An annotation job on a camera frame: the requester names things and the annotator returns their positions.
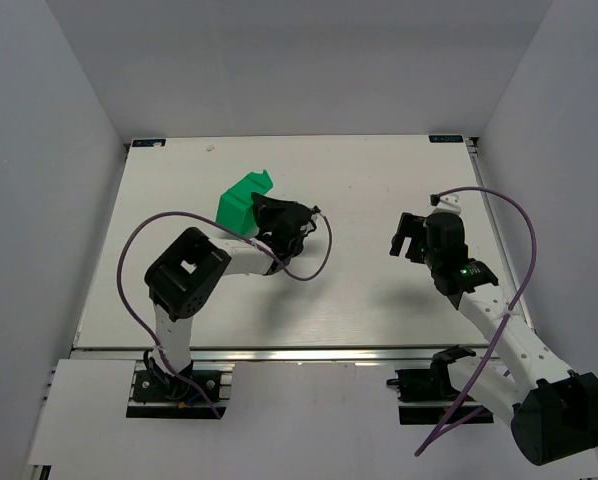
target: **green object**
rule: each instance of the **green object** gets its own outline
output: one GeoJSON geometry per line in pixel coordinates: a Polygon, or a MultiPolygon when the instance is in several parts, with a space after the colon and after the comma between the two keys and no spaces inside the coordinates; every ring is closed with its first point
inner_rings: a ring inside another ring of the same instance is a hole
{"type": "Polygon", "coordinates": [[[250,172],[221,195],[217,208],[217,223],[246,235],[255,226],[252,192],[265,195],[271,188],[272,179],[266,170],[263,173],[250,172]]]}

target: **gray wall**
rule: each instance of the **gray wall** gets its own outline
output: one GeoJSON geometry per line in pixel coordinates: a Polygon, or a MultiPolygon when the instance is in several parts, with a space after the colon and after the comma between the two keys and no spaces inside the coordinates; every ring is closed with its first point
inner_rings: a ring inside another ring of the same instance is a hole
{"type": "MultiPolygon", "coordinates": [[[[481,142],[486,183],[537,228],[527,299],[539,334],[598,375],[598,1],[552,5],[481,142]]],[[[526,228],[509,208],[498,215],[525,272],[526,228]]]]}
{"type": "Polygon", "coordinates": [[[43,0],[0,0],[0,480],[65,357],[123,148],[43,0]]]}
{"type": "Polygon", "coordinates": [[[48,0],[124,140],[480,134],[551,0],[48,0]]]}

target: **cable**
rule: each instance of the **cable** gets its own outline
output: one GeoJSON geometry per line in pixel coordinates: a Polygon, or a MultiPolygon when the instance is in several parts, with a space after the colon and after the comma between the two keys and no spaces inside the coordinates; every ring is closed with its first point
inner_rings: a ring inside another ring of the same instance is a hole
{"type": "Polygon", "coordinates": [[[496,190],[486,188],[486,187],[458,187],[458,188],[452,188],[450,190],[446,190],[445,192],[441,192],[438,195],[440,197],[443,197],[444,195],[449,195],[451,193],[466,192],[466,191],[477,191],[477,192],[484,192],[484,193],[488,193],[490,195],[494,195],[496,197],[499,197],[499,198],[507,201],[508,203],[510,203],[513,207],[515,207],[519,211],[519,213],[521,214],[523,219],[526,221],[526,225],[528,226],[528,231],[530,232],[530,243],[532,245],[531,254],[530,254],[530,265],[528,266],[528,271],[526,272],[526,276],[524,277],[523,281],[521,282],[519,289],[517,290],[517,292],[514,294],[514,296],[510,300],[510,304],[508,305],[508,312],[502,317],[501,322],[499,323],[499,327],[497,327],[495,334],[492,336],[492,340],[490,341],[490,344],[488,345],[488,348],[486,349],[486,353],[481,358],[479,365],[473,372],[472,376],[470,377],[470,379],[468,380],[466,385],[463,387],[463,390],[461,390],[461,392],[459,393],[459,395],[457,396],[455,401],[452,403],[452,405],[450,406],[450,408],[448,409],[446,414],[441,418],[441,420],[439,420],[439,423],[435,426],[435,428],[432,429],[432,432],[430,432],[430,434],[428,435],[428,437],[426,437],[426,439],[423,441],[421,446],[415,451],[415,457],[418,457],[419,455],[421,455],[426,450],[426,448],[428,448],[428,446],[432,442],[437,440],[439,437],[441,437],[445,433],[448,433],[450,430],[453,430],[454,428],[458,427],[459,425],[462,425],[463,423],[467,422],[471,418],[474,418],[474,416],[477,415],[477,413],[475,413],[475,412],[479,412],[479,409],[477,409],[477,410],[475,410],[475,412],[471,412],[470,415],[467,415],[466,417],[456,421],[452,425],[449,425],[447,428],[445,428],[445,429],[443,428],[444,425],[446,425],[446,423],[448,422],[448,420],[450,420],[450,418],[454,415],[454,413],[457,411],[457,409],[461,406],[464,399],[468,396],[468,392],[470,391],[472,386],[476,383],[477,378],[479,378],[479,375],[481,375],[481,372],[483,372],[484,368],[486,368],[486,365],[488,364],[488,360],[490,360],[490,357],[492,356],[492,353],[495,350],[497,342],[499,342],[499,339],[503,335],[503,331],[506,328],[506,325],[508,324],[508,320],[510,319],[512,310],[514,309],[515,305],[521,298],[521,295],[523,294],[524,290],[528,286],[528,282],[530,282],[530,277],[532,277],[532,272],[534,271],[535,264],[537,263],[537,235],[535,233],[535,229],[532,225],[532,221],[530,220],[530,217],[528,216],[526,211],[521,207],[521,205],[519,205],[515,200],[513,200],[509,196],[504,195],[503,193],[497,192],[496,190]]]}
{"type": "Polygon", "coordinates": [[[319,213],[319,216],[321,218],[323,218],[323,221],[326,224],[326,228],[328,229],[328,248],[326,250],[326,255],[324,256],[323,262],[321,263],[321,265],[319,266],[317,271],[315,273],[313,273],[312,275],[309,275],[308,277],[300,277],[300,276],[292,273],[290,270],[288,270],[288,267],[273,252],[271,252],[270,250],[263,248],[261,245],[255,243],[254,240],[252,240],[244,235],[241,235],[237,232],[234,232],[231,229],[224,227],[223,225],[220,225],[217,222],[214,222],[206,217],[197,215],[196,213],[181,212],[181,211],[168,211],[168,212],[157,213],[156,215],[148,217],[143,222],[141,222],[137,226],[137,228],[135,228],[134,231],[130,234],[130,236],[128,237],[128,240],[126,240],[126,243],[123,246],[123,249],[121,250],[121,254],[119,255],[119,261],[117,262],[117,276],[116,276],[117,292],[119,293],[119,298],[121,299],[121,303],[123,303],[124,307],[126,307],[126,310],[130,314],[130,316],[146,332],[148,332],[148,335],[150,335],[150,337],[152,338],[152,341],[155,343],[155,347],[157,348],[157,351],[159,352],[161,361],[163,362],[164,366],[168,369],[170,374],[172,376],[174,376],[175,378],[177,378],[178,380],[181,380],[182,382],[187,383],[188,385],[193,387],[195,390],[197,390],[199,392],[199,394],[203,397],[204,401],[210,406],[210,408],[212,409],[212,412],[215,414],[215,416],[217,418],[221,418],[221,415],[219,414],[219,411],[217,410],[217,408],[212,404],[212,402],[208,398],[208,395],[206,395],[206,392],[204,392],[203,389],[197,383],[195,383],[193,380],[191,380],[190,378],[184,377],[183,375],[179,374],[179,372],[177,372],[174,369],[174,367],[172,366],[170,361],[166,358],[166,355],[163,352],[163,346],[161,345],[161,342],[159,341],[159,337],[157,337],[157,334],[139,316],[139,314],[135,311],[135,309],[132,308],[132,305],[130,305],[130,302],[128,301],[128,298],[126,297],[126,293],[123,289],[123,282],[121,279],[121,274],[123,272],[123,265],[126,261],[126,257],[128,256],[128,250],[130,250],[130,246],[134,242],[135,238],[137,238],[137,235],[139,235],[139,233],[146,226],[148,226],[149,224],[151,224],[152,222],[154,222],[156,220],[159,220],[160,218],[165,218],[165,217],[192,218],[194,220],[199,220],[200,222],[207,223],[208,225],[218,228],[219,230],[223,230],[224,232],[238,238],[242,242],[252,245],[253,247],[257,248],[258,250],[260,250],[264,254],[268,255],[270,258],[272,258],[272,260],[274,260],[283,269],[283,271],[286,272],[286,275],[288,275],[290,278],[293,278],[294,280],[297,280],[300,282],[307,282],[307,281],[315,278],[317,275],[319,275],[323,271],[323,269],[326,266],[326,263],[328,263],[328,259],[330,258],[330,252],[332,251],[332,227],[330,226],[330,222],[328,221],[328,218],[325,215],[319,213]]]}

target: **purple cable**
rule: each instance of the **purple cable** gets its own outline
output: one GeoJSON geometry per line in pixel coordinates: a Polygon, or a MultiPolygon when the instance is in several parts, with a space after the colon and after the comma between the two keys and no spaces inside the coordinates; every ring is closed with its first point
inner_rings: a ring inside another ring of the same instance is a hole
{"type": "Polygon", "coordinates": [[[503,335],[503,331],[506,328],[506,325],[508,324],[508,320],[510,319],[510,312],[512,312],[512,309],[515,307],[515,305],[521,298],[521,295],[523,294],[524,290],[528,286],[528,282],[530,282],[530,277],[532,277],[532,272],[535,269],[535,264],[537,263],[537,236],[535,234],[535,229],[532,226],[532,221],[530,220],[530,217],[528,216],[526,211],[521,207],[521,205],[519,205],[515,200],[513,200],[509,196],[504,195],[503,193],[497,192],[495,190],[485,188],[485,187],[452,188],[450,190],[446,190],[445,192],[441,192],[438,195],[440,197],[443,197],[444,195],[449,195],[451,193],[466,192],[466,191],[477,191],[477,192],[484,192],[484,193],[488,193],[490,195],[494,195],[494,196],[499,197],[499,198],[505,200],[506,202],[510,203],[512,206],[514,206],[519,211],[519,213],[521,214],[523,219],[526,221],[526,225],[528,226],[528,231],[530,232],[530,242],[532,245],[532,250],[531,250],[531,254],[530,254],[530,265],[528,266],[528,271],[526,272],[526,276],[524,277],[523,281],[521,282],[519,289],[517,290],[515,295],[510,300],[510,304],[508,305],[508,313],[506,313],[502,317],[501,322],[499,323],[499,327],[497,327],[495,334],[492,336],[490,345],[488,345],[488,348],[486,349],[486,353],[484,354],[483,358],[479,362],[479,365],[477,366],[474,373],[472,374],[472,376],[466,383],[465,387],[463,387],[463,390],[461,390],[461,392],[459,393],[459,395],[457,396],[455,401],[452,403],[452,405],[450,406],[450,408],[448,409],[446,414],[441,418],[441,420],[439,420],[439,423],[435,426],[435,428],[432,429],[432,432],[430,432],[430,434],[428,435],[428,437],[426,437],[426,439],[423,441],[421,446],[415,451],[415,457],[418,457],[419,455],[421,455],[432,442],[437,440],[443,434],[448,433],[450,430],[453,430],[454,428],[458,427],[459,425],[464,424],[471,418],[474,418],[475,416],[477,416],[478,413],[480,413],[479,409],[477,409],[474,412],[471,412],[470,415],[467,415],[466,417],[456,421],[452,425],[449,425],[447,428],[443,429],[444,425],[446,425],[448,420],[450,420],[450,418],[452,418],[452,416],[457,411],[457,409],[463,404],[463,401],[468,396],[468,392],[470,391],[472,386],[476,383],[477,378],[479,378],[479,375],[481,375],[481,372],[483,372],[484,368],[486,368],[486,365],[488,364],[488,360],[490,360],[490,357],[492,356],[492,353],[495,350],[497,342],[503,335]]]}
{"type": "Polygon", "coordinates": [[[238,238],[242,242],[245,242],[249,245],[254,246],[255,248],[262,251],[264,254],[266,254],[270,258],[272,258],[272,260],[274,260],[277,264],[279,264],[279,266],[283,269],[284,272],[286,272],[286,274],[290,278],[292,278],[294,280],[298,280],[300,282],[307,282],[307,281],[315,278],[317,275],[319,275],[323,271],[323,269],[326,266],[326,263],[328,263],[328,258],[330,257],[330,252],[332,251],[332,228],[330,226],[330,222],[328,221],[328,219],[326,218],[325,215],[320,214],[320,216],[321,216],[321,218],[323,218],[323,221],[326,224],[326,228],[328,229],[328,248],[326,250],[326,255],[323,259],[323,262],[321,263],[321,265],[319,266],[317,271],[315,273],[313,273],[312,275],[309,275],[308,277],[300,277],[300,276],[292,273],[290,270],[288,270],[288,267],[286,267],[286,265],[274,253],[272,253],[270,250],[265,249],[265,248],[261,247],[260,245],[256,244],[250,238],[245,237],[237,232],[234,232],[231,229],[218,224],[217,222],[213,222],[212,220],[210,220],[206,217],[197,215],[196,213],[179,212],[179,211],[157,213],[156,215],[153,215],[153,216],[145,219],[143,222],[141,222],[139,224],[139,226],[137,226],[137,228],[135,228],[134,231],[130,234],[130,237],[128,237],[126,244],[123,246],[123,249],[121,250],[121,254],[119,255],[119,261],[117,263],[117,292],[119,293],[119,298],[121,298],[121,303],[123,303],[124,307],[126,307],[126,310],[128,310],[128,313],[130,314],[130,316],[132,318],[134,318],[135,321],[146,332],[148,332],[148,335],[150,335],[150,337],[152,338],[152,341],[155,343],[155,346],[157,347],[157,350],[159,351],[159,356],[161,357],[161,361],[163,362],[165,367],[168,369],[168,371],[175,378],[181,380],[184,383],[187,383],[188,385],[193,387],[195,390],[197,390],[199,392],[199,394],[203,397],[205,402],[210,406],[210,408],[212,409],[212,413],[214,413],[217,418],[221,418],[221,415],[219,414],[219,411],[217,410],[217,408],[212,404],[212,402],[208,398],[208,395],[206,395],[206,392],[204,392],[203,389],[197,383],[195,383],[193,380],[186,378],[183,375],[180,375],[179,372],[177,372],[173,368],[172,364],[170,363],[170,361],[166,358],[165,354],[163,353],[162,345],[161,345],[161,342],[159,341],[159,337],[157,337],[157,334],[148,326],[148,324],[145,321],[142,320],[142,318],[135,311],[135,309],[132,308],[132,305],[130,305],[130,302],[128,302],[128,298],[126,297],[126,293],[123,289],[123,282],[121,280],[121,274],[123,272],[123,265],[126,261],[126,257],[128,256],[128,250],[130,250],[130,245],[132,245],[132,242],[135,240],[135,238],[137,238],[137,235],[139,235],[139,232],[141,232],[141,230],[143,230],[146,226],[148,226],[155,220],[159,220],[160,218],[165,218],[165,217],[192,218],[194,220],[199,220],[200,222],[207,223],[208,225],[218,228],[219,230],[223,230],[224,232],[238,238]]]}

